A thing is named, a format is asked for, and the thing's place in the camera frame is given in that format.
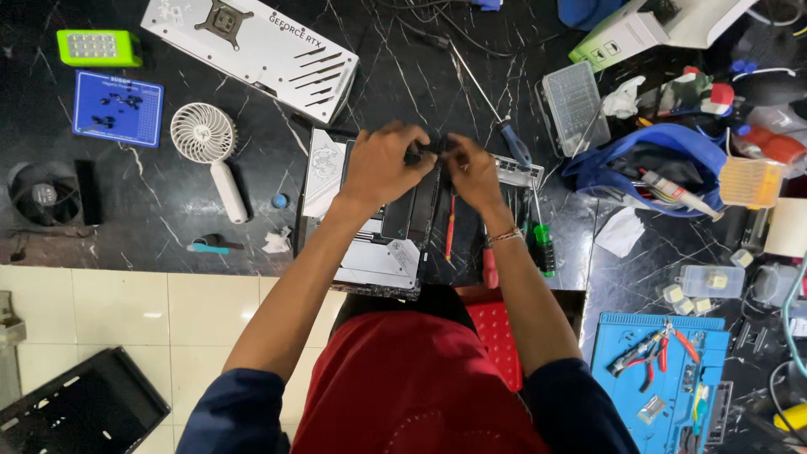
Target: handheld fan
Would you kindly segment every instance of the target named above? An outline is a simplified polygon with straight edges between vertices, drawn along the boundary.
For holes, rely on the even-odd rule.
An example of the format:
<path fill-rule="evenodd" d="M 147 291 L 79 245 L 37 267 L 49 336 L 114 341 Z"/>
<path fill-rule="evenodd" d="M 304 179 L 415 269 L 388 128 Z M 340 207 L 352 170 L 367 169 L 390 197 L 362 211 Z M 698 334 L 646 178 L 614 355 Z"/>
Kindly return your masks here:
<path fill-rule="evenodd" d="M 171 139 L 182 156 L 210 164 L 213 182 L 219 190 L 227 216 L 235 224 L 247 221 L 247 210 L 232 172 L 224 159 L 236 148 L 236 127 L 221 109 L 205 103 L 181 107 L 171 119 Z"/>

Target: tiled floor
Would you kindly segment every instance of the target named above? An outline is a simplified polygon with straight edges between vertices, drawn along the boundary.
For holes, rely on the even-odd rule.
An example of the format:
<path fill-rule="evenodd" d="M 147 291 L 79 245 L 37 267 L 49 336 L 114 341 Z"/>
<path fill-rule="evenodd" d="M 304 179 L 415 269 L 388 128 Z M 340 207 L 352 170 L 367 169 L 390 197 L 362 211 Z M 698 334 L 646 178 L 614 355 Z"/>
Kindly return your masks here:
<path fill-rule="evenodd" d="M 172 413 L 136 450 L 174 452 L 185 423 L 277 278 L 0 267 L 27 340 L 17 347 L 23 393 L 106 347 L 123 345 Z M 283 394 L 291 438 L 308 382 L 345 294 L 329 292 Z"/>

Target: white cloth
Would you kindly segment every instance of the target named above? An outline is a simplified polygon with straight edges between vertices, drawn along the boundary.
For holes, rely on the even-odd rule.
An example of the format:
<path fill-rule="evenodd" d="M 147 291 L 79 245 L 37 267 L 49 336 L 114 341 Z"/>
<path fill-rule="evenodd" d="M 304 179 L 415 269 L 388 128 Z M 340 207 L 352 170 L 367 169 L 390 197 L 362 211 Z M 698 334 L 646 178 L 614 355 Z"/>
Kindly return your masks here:
<path fill-rule="evenodd" d="M 278 254 L 290 250 L 289 233 L 291 233 L 291 229 L 289 229 L 288 225 L 283 227 L 280 233 L 267 233 L 265 238 L 266 246 L 263 246 L 261 249 L 267 254 Z"/>
<path fill-rule="evenodd" d="M 600 234 L 594 239 L 594 244 L 623 258 L 630 254 L 633 245 L 643 233 L 645 233 L 645 225 L 636 216 L 636 208 L 627 207 L 611 216 Z"/>
<path fill-rule="evenodd" d="M 605 97 L 603 113 L 607 116 L 617 116 L 619 119 L 630 118 L 639 112 L 636 108 L 636 92 L 645 82 L 644 76 L 637 76 L 619 86 L 613 93 Z"/>

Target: blue bag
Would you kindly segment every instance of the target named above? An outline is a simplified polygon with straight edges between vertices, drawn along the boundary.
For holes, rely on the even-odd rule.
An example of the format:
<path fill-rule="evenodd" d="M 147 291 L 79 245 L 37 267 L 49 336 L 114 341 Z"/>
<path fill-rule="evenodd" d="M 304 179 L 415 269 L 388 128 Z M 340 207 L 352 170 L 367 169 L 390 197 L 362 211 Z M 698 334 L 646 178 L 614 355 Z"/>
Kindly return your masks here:
<path fill-rule="evenodd" d="M 577 175 L 577 192 L 581 194 L 617 204 L 654 209 L 675 217 L 703 215 L 702 212 L 690 211 L 686 207 L 672 210 L 653 204 L 639 195 L 630 179 L 605 166 L 606 163 L 628 153 L 637 142 L 665 146 L 689 158 L 705 183 L 704 189 L 696 195 L 702 195 L 704 203 L 711 209 L 723 208 L 718 176 L 726 162 L 725 153 L 708 137 L 678 124 L 655 124 L 622 137 L 604 149 L 590 149 L 578 154 L 569 162 L 562 174 Z"/>

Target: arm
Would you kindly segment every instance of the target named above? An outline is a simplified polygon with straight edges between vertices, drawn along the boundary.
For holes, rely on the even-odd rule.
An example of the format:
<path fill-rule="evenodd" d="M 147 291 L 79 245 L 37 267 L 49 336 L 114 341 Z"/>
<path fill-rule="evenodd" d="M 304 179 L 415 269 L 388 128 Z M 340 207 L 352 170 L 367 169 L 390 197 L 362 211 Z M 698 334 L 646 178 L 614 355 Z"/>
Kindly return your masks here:
<path fill-rule="evenodd" d="M 445 164 L 458 194 L 479 212 L 491 238 L 513 231 L 516 224 L 501 196 L 494 158 L 467 137 L 450 134 L 449 138 L 456 147 Z M 527 245 L 517 239 L 495 242 L 493 254 L 525 375 L 558 359 L 582 359 L 575 334 Z"/>
<path fill-rule="evenodd" d="M 251 368 L 289 380 L 353 237 L 379 208 L 402 196 L 434 168 L 437 157 L 432 154 L 414 166 L 404 164 L 406 149 L 415 140 L 428 144 L 429 136 L 419 126 L 399 121 L 373 134 L 359 133 L 339 195 L 241 333 L 223 372 Z"/>

